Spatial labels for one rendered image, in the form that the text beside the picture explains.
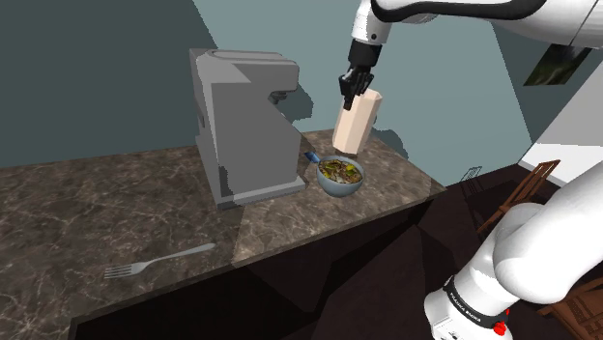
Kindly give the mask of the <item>brown wooden furniture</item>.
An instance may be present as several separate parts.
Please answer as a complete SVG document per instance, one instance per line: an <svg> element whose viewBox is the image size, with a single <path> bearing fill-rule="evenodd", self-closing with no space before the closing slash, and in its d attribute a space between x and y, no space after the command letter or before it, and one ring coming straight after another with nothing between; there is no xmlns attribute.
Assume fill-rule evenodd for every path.
<svg viewBox="0 0 603 340"><path fill-rule="evenodd" d="M537 313L553 316L576 340L603 340L603 277L571 290Z"/></svg>

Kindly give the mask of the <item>grey coffee machine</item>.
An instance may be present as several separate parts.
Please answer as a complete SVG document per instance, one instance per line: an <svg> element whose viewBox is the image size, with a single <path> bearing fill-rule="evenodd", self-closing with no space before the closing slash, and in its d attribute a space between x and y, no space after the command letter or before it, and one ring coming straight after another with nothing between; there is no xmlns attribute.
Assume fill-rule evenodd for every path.
<svg viewBox="0 0 603 340"><path fill-rule="evenodd" d="M299 66L276 52L192 48L195 137L219 209L305 189L302 136L275 104L298 88Z"/></svg>

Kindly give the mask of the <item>wooden chair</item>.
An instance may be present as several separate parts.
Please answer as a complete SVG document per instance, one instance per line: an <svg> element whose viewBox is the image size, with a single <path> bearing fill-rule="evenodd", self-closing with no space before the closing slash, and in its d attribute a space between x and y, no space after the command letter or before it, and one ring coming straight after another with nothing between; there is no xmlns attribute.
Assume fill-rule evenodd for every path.
<svg viewBox="0 0 603 340"><path fill-rule="evenodd" d="M527 177L519 183L509 197L497 207L497 210L476 229L476 232L478 234L482 233L512 207L529 202L559 163L559 159L538 163Z"/></svg>

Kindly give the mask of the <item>dark wall picture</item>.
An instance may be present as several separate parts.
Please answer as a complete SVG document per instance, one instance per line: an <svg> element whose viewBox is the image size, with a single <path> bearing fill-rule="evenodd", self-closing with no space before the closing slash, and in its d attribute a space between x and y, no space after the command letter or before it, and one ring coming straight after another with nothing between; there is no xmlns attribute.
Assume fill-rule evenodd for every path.
<svg viewBox="0 0 603 340"><path fill-rule="evenodd" d="M551 44L525 81L525 86L564 85L589 56L591 48Z"/></svg>

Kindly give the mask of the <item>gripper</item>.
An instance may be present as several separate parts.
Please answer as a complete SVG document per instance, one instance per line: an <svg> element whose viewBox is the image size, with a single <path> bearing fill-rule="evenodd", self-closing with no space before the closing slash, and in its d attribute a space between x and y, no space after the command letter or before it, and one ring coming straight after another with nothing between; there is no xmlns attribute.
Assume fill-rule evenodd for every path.
<svg viewBox="0 0 603 340"><path fill-rule="evenodd" d="M368 89L374 78L371 69L377 65L382 47L381 44L352 40L348 54L350 68L338 78L345 110L350 110L355 97L364 94Z"/></svg>

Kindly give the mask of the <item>blue bowl of food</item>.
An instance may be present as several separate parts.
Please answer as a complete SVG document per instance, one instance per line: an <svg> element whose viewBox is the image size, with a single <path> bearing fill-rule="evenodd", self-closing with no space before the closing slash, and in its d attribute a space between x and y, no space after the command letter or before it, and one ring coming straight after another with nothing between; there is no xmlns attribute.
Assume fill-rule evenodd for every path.
<svg viewBox="0 0 603 340"><path fill-rule="evenodd" d="M342 198L355 193L364 179L364 169L345 156L326 156L317 164L318 184L332 197Z"/></svg>

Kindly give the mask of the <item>silver fork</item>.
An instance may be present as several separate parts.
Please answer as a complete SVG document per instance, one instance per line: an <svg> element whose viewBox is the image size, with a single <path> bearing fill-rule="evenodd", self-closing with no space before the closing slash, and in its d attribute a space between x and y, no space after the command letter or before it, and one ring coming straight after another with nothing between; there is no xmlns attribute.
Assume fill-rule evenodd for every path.
<svg viewBox="0 0 603 340"><path fill-rule="evenodd" d="M113 279L113 278L121 278L121 277L136 275L136 274L142 272L145 268L147 268L148 266L150 266L153 263L163 261L163 260L183 257L183 256L195 254L195 253L200 253L200 252L211 250L213 248L215 248L215 243L206 243L206 244L199 245L199 246L196 246L196 247L184 250L184 251L180 251L180 252L173 253L170 255L158 257L158 258L150 260L150 261L136 262L136 263L132 263L132 264L128 264L128 265L109 268L104 271L103 278L104 279Z"/></svg>

